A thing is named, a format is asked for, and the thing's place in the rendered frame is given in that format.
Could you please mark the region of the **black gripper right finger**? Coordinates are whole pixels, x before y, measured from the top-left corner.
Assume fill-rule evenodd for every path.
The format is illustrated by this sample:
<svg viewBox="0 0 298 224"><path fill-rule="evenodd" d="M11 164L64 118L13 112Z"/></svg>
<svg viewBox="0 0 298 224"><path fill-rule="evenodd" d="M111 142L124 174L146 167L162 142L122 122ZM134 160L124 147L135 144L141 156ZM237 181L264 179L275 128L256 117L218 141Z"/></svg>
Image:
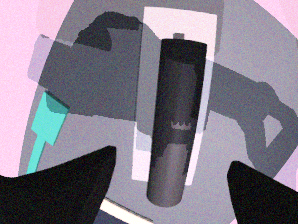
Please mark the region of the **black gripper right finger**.
<svg viewBox="0 0 298 224"><path fill-rule="evenodd" d="M237 224L298 224L298 190L237 160L226 179Z"/></svg>

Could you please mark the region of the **white square tile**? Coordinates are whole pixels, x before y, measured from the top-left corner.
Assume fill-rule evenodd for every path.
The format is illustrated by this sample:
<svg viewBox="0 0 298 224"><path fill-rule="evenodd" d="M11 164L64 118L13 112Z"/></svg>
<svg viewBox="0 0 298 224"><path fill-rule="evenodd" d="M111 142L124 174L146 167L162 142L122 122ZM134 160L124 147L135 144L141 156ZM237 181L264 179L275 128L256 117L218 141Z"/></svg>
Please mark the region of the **white square tile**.
<svg viewBox="0 0 298 224"><path fill-rule="evenodd" d="M104 198L100 206L93 224L154 224L148 218L138 216L137 213L130 212L108 198Z"/></svg>

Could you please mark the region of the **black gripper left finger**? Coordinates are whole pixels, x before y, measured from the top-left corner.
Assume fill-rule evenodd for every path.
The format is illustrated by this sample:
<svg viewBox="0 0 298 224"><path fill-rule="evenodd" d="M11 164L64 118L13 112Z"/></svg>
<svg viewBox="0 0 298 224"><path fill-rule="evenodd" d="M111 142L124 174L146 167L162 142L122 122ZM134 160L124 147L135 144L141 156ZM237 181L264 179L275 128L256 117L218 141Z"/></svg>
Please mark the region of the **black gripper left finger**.
<svg viewBox="0 0 298 224"><path fill-rule="evenodd" d="M112 183L116 147L28 175L0 175L0 224L93 224Z"/></svg>

